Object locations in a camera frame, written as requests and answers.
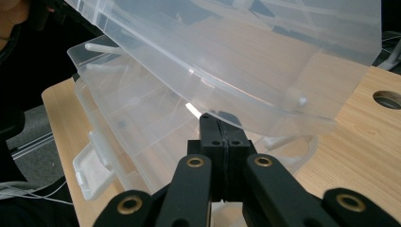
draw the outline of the white cable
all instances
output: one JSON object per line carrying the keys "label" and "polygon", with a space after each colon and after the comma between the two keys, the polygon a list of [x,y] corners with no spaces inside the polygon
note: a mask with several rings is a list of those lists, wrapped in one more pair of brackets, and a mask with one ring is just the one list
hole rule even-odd
{"label": "white cable", "polygon": [[384,40],[382,40],[382,42],[386,42],[386,41],[388,41],[388,40],[393,40],[393,39],[398,39],[398,38],[401,38],[401,35],[399,35],[399,36],[393,36],[393,37],[384,39]]}
{"label": "white cable", "polygon": [[[39,195],[36,195],[36,194],[33,194],[33,193],[26,193],[27,195],[31,196],[31,197],[29,197],[29,196],[14,195],[14,194],[4,193],[4,192],[0,192],[0,195],[21,197],[21,198],[27,198],[27,199],[43,199],[43,200],[48,200],[48,201],[56,201],[56,202],[60,202],[60,203],[68,204],[68,205],[74,205],[72,202],[60,201],[60,200],[55,200],[55,199],[48,198],[49,196],[51,196],[51,195],[55,194],[56,192],[58,192],[65,185],[65,183],[66,182],[62,183],[61,186],[59,186],[59,188],[57,188],[55,191],[53,191],[52,193],[50,193],[50,194],[48,194],[46,196],[39,196]],[[17,189],[17,190],[20,190],[20,191],[27,192],[27,190],[24,190],[24,189],[21,189],[21,188],[18,188],[18,187],[7,186],[7,185],[2,185],[2,186],[6,187],[6,188]]]}
{"label": "white cable", "polygon": [[54,200],[51,198],[46,198],[46,197],[41,197],[35,194],[31,194],[31,193],[27,193],[28,195],[32,195],[33,197],[29,197],[29,196],[22,196],[22,195],[14,195],[14,194],[10,194],[10,193],[4,193],[4,192],[0,192],[0,195],[5,195],[5,196],[12,196],[12,197],[21,197],[21,198],[27,198],[27,199],[33,199],[33,200],[47,200],[47,201],[56,201],[56,202],[61,202],[61,203],[65,203],[68,205],[74,205],[72,202],[68,202],[68,201],[59,201],[59,200]]}

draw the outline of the transparent plastic box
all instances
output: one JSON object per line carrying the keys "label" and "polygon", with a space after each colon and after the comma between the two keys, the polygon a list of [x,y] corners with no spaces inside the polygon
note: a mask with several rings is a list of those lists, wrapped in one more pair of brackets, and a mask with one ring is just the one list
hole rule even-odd
{"label": "transparent plastic box", "polygon": [[114,176],[150,194],[170,183],[203,113],[240,127],[296,173],[381,50],[374,0],[67,3],[105,34],[68,50],[94,126],[83,151],[103,173],[75,160],[88,200]]}
{"label": "transparent plastic box", "polygon": [[[201,112],[124,51],[98,53],[88,51],[88,44],[118,48],[107,36],[101,36],[68,51],[80,74],[75,87],[78,100],[94,127],[89,135],[92,146],[85,148],[85,152],[93,152],[86,156],[95,153],[110,171],[107,176],[115,174],[125,189],[154,193],[170,183],[178,162],[186,155],[187,141],[200,139]],[[291,173],[312,156],[318,144],[316,135],[246,133],[258,152],[275,156]],[[79,156],[75,160],[78,181],[92,199],[107,186],[103,182],[111,180],[104,171],[97,180],[92,179],[93,170],[82,172],[81,160],[85,159]]]}

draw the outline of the wooden tabletop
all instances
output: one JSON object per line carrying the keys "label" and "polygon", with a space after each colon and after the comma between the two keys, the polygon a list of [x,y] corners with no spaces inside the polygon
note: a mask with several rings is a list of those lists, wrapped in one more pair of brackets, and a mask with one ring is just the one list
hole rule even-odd
{"label": "wooden tabletop", "polygon": [[[368,197],[401,220],[401,110],[377,104],[373,94],[401,94],[401,76],[371,67],[337,116],[338,126],[319,135],[316,154],[296,174],[304,188],[321,197],[345,187]],[[80,226],[93,226],[111,198],[124,189],[118,180],[95,201],[83,198],[73,159],[88,144],[92,129],[68,79],[46,89],[44,106]]]}

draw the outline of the screw hole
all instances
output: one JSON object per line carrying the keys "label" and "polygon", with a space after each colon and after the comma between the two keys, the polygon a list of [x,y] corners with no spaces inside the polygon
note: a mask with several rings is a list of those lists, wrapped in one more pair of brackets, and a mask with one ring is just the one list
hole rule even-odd
{"label": "screw hole", "polygon": [[362,212],[366,209],[365,203],[363,203],[363,201],[358,197],[348,194],[339,194],[337,195],[336,199],[337,202],[347,210]]}
{"label": "screw hole", "polygon": [[172,227],[189,227],[189,223],[186,219],[176,219],[173,222]]}
{"label": "screw hole", "polygon": [[234,141],[232,141],[231,143],[232,143],[233,145],[240,145],[240,144],[242,144],[241,141],[239,141],[239,140],[234,140]]}
{"label": "screw hole", "polygon": [[401,109],[401,95],[399,95],[398,93],[389,91],[378,91],[374,93],[373,97],[374,100],[381,106],[393,110]]}
{"label": "screw hole", "polygon": [[204,161],[200,158],[190,158],[186,161],[186,164],[190,167],[200,167],[203,166]]}
{"label": "screw hole", "polygon": [[307,218],[304,221],[305,227],[322,227],[322,225],[314,218]]}

